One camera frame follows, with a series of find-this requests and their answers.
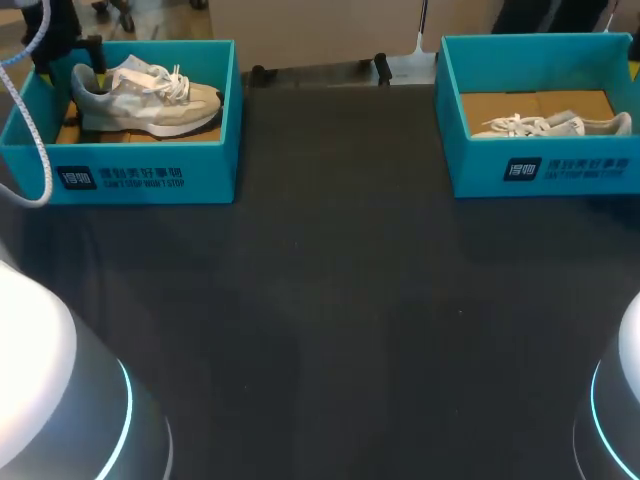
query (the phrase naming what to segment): person's leg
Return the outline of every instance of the person's leg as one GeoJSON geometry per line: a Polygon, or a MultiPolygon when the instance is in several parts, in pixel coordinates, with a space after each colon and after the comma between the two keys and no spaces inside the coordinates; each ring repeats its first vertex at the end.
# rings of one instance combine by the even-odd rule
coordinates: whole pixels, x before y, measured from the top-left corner
{"type": "Polygon", "coordinates": [[[608,0],[563,0],[549,32],[592,32],[608,4],[608,0]]]}
{"type": "Polygon", "coordinates": [[[504,0],[492,33],[535,33],[551,8],[551,0],[504,0]]]}

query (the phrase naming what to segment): brown cardboard insert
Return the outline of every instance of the brown cardboard insert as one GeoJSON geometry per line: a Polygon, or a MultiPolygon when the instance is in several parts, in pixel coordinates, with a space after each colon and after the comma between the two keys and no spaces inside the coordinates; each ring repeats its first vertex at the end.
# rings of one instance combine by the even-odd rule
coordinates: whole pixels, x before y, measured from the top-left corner
{"type": "Polygon", "coordinates": [[[489,129],[494,118],[550,117],[571,110],[589,120],[611,120],[615,114],[602,90],[567,90],[530,93],[463,93],[462,106],[471,135],[489,129]]]}
{"type": "Polygon", "coordinates": [[[198,129],[193,135],[180,138],[156,138],[144,132],[87,132],[80,128],[76,104],[69,103],[69,108],[58,132],[57,144],[73,143],[151,143],[151,142],[217,142],[220,140],[220,125],[216,124],[203,131],[198,129]]]}

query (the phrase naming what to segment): gray sneaker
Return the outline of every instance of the gray sneaker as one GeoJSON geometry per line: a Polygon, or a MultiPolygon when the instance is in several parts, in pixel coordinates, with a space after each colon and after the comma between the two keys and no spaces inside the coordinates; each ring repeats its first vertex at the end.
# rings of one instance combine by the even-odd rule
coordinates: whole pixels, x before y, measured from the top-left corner
{"type": "Polygon", "coordinates": [[[626,136],[633,133],[631,115],[623,112],[611,120],[588,120],[571,110],[549,118],[526,117],[516,114],[509,118],[496,118],[487,122],[491,130],[477,133],[473,138],[507,137],[573,137],[590,135],[626,136]]]}
{"type": "Polygon", "coordinates": [[[169,73],[159,65],[139,60],[136,66],[127,61],[107,72],[102,89],[91,67],[73,68],[71,90],[83,129],[143,130],[174,137],[202,127],[221,110],[223,95],[213,87],[189,82],[179,67],[169,73]]]}

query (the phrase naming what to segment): black table surface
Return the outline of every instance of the black table surface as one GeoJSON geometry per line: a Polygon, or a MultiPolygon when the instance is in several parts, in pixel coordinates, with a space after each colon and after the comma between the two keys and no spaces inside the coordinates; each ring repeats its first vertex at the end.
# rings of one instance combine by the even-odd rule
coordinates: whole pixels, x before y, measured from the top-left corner
{"type": "Polygon", "coordinates": [[[0,238],[156,396],[178,480],[575,479],[635,212],[454,200],[431,87],[267,89],[233,205],[2,202],[0,238]]]}

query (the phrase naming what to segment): cable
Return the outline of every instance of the cable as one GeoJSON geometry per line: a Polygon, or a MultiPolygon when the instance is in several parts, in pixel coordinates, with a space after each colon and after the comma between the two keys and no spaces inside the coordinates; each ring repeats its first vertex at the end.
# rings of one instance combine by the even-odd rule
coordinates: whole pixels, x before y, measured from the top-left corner
{"type": "Polygon", "coordinates": [[[36,127],[36,124],[33,122],[33,119],[29,114],[29,110],[27,109],[27,106],[22,101],[22,97],[20,97],[20,93],[18,93],[18,90],[16,89],[15,85],[9,78],[9,75],[7,74],[6,70],[2,65],[11,65],[13,63],[16,63],[22,60],[26,56],[31,55],[31,53],[33,53],[33,51],[40,44],[45,34],[47,33],[47,30],[49,29],[50,21],[51,21],[50,0],[42,0],[42,23],[40,24],[40,28],[38,29],[38,32],[36,33],[35,37],[33,37],[33,40],[29,42],[29,45],[27,45],[21,53],[10,58],[9,60],[0,62],[0,80],[2,80],[2,83],[4,83],[5,87],[7,87],[7,90],[9,91],[11,98],[13,98],[13,101],[18,107],[18,110],[20,110],[20,114],[24,118],[24,121],[27,124],[27,127],[29,128],[29,132],[31,132],[33,141],[36,144],[36,149],[40,154],[40,160],[42,161],[42,168],[44,169],[44,192],[42,193],[42,196],[38,200],[29,200],[24,197],[21,197],[20,195],[11,191],[11,189],[9,189],[6,185],[2,185],[1,183],[0,183],[0,194],[4,195],[10,200],[13,200],[18,205],[21,205],[27,208],[38,208],[49,203],[49,200],[51,199],[51,194],[53,193],[53,174],[51,173],[51,163],[49,162],[49,156],[47,155],[47,150],[44,147],[44,142],[40,137],[38,128],[36,127]]]}

